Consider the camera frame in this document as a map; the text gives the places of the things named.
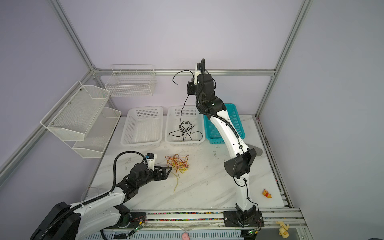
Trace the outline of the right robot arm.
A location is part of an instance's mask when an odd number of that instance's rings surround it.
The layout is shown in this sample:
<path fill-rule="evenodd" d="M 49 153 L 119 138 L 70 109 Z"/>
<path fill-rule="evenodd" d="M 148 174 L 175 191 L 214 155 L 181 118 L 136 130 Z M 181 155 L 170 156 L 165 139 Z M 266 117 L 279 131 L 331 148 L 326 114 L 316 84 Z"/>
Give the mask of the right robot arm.
<path fill-rule="evenodd" d="M 219 131 L 230 159 L 224 162 L 227 174 L 237 185 L 235 224 L 248 227 L 260 219 L 258 205 L 250 200 L 249 173 L 260 149 L 250 148 L 240 137 L 224 102 L 215 95 L 215 81 L 204 70 L 196 70 L 187 86 L 188 95 L 196 96 L 196 108 Z"/>

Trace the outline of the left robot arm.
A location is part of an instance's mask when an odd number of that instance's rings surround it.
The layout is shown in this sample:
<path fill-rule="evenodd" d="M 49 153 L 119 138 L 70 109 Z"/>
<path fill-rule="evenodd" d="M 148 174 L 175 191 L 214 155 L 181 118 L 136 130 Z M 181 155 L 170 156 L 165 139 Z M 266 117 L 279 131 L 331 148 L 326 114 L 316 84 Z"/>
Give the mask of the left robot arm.
<path fill-rule="evenodd" d="M 117 181 L 117 161 L 127 154 L 118 154 L 113 163 L 113 185 L 110 190 L 79 203 L 56 204 L 31 236 L 32 240 L 82 240 L 105 228 L 136 228 L 145 221 L 145 214 L 132 215 L 124 204 L 152 181 L 165 181 L 172 167 L 155 166 L 156 154 L 148 153 L 134 165 L 130 173 Z"/>

